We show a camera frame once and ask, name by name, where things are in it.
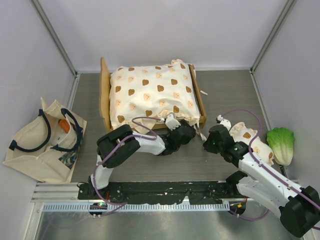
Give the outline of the bear print white cushion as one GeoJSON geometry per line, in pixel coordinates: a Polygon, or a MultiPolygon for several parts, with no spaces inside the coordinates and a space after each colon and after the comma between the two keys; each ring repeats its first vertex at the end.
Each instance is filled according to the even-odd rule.
{"type": "Polygon", "coordinates": [[[146,134],[174,113],[200,131],[200,111],[188,63],[180,59],[165,65],[121,66],[110,74],[110,122],[112,130],[128,124],[146,134]]]}

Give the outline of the wooden pet bed frame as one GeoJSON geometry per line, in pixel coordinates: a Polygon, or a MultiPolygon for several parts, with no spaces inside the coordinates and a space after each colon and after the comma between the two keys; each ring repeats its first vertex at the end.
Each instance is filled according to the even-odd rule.
{"type": "MultiPolygon", "coordinates": [[[[203,128],[207,121],[208,115],[206,113],[204,102],[201,96],[201,90],[197,83],[196,70],[192,64],[188,63],[187,65],[188,65],[188,69],[192,79],[192,87],[193,87],[193,90],[195,90],[195,93],[194,93],[195,99],[197,101],[198,109],[200,112],[199,126],[203,128]]],[[[110,120],[111,83],[110,83],[110,71],[104,57],[100,58],[99,81],[100,81],[99,112],[103,120],[104,126],[106,128],[106,131],[110,132],[112,130],[112,125],[110,120]]]]}

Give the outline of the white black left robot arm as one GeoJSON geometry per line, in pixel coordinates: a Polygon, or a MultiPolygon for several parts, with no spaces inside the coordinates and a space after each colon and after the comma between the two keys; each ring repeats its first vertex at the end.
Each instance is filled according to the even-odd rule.
{"type": "Polygon", "coordinates": [[[128,124],[109,132],[97,141],[97,161],[94,172],[88,179],[88,195],[97,200],[107,192],[114,168],[124,163],[134,153],[168,156],[187,145],[196,136],[196,129],[185,120],[165,119],[168,133],[141,134],[128,124]]]}

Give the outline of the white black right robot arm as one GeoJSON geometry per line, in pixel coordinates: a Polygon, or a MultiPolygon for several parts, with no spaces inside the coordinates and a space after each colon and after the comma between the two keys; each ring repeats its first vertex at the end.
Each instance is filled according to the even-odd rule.
{"type": "Polygon", "coordinates": [[[233,198],[246,196],[258,202],[297,238],[303,237],[320,221],[320,196],[311,186],[302,187],[267,165],[244,142],[236,142],[228,129],[218,124],[210,128],[203,144],[209,153],[220,154],[239,170],[237,180],[226,184],[233,198]]]}

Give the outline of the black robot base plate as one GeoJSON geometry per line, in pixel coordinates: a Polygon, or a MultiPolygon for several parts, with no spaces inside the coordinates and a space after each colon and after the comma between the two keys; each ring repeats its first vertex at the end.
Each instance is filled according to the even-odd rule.
{"type": "Polygon", "coordinates": [[[235,185],[218,181],[110,182],[99,193],[111,203],[130,205],[179,205],[186,197],[192,205],[246,198],[235,185]]]}

